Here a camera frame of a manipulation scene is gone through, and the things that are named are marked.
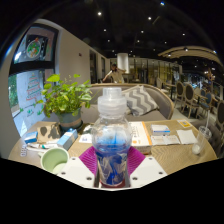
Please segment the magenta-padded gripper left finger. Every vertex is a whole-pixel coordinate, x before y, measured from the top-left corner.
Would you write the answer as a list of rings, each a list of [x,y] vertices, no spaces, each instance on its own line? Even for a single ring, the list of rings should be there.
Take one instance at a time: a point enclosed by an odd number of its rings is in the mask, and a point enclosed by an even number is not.
[[[58,176],[76,185],[93,188],[97,171],[97,157],[94,149],[90,147],[79,157],[71,157]]]

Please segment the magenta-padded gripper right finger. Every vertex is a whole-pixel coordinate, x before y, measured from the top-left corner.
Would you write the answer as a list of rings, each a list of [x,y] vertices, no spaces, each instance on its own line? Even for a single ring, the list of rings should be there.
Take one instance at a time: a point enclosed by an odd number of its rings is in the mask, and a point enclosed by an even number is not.
[[[131,188],[143,187],[167,175],[154,157],[146,157],[134,147],[128,153],[127,172]]]

